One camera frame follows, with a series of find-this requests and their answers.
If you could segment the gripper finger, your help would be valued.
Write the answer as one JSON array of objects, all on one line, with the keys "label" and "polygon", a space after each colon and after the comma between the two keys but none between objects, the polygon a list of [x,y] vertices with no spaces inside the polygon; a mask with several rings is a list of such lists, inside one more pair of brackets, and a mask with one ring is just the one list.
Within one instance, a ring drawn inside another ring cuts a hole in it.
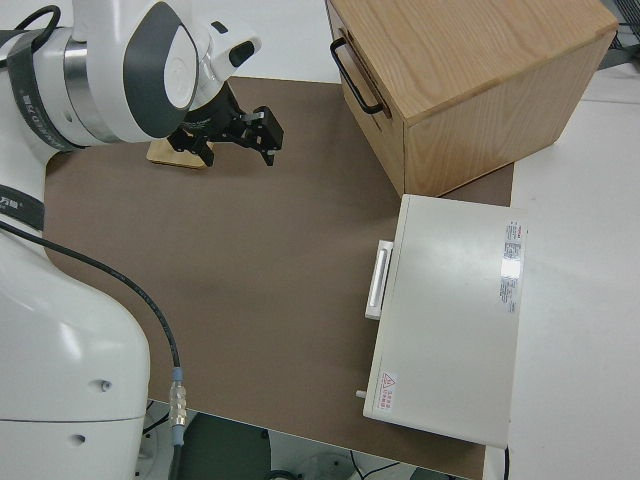
[{"label": "gripper finger", "polygon": [[242,139],[246,147],[257,151],[267,166],[272,166],[275,155],[282,149],[284,130],[267,106],[258,107],[241,117],[245,126]]},{"label": "gripper finger", "polygon": [[212,167],[214,153],[206,138],[178,129],[167,138],[176,154],[171,162],[181,167]]}]

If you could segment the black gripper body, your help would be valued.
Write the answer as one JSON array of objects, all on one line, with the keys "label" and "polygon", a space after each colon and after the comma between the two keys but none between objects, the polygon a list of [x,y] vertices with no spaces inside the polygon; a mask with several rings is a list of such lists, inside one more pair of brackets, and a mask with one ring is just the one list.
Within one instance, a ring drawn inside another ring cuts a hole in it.
[{"label": "black gripper body", "polygon": [[179,144],[193,145],[196,138],[221,140],[226,134],[224,141],[254,145],[255,136],[247,132],[247,124],[241,120],[245,114],[225,81],[211,100],[187,113],[179,127]]}]

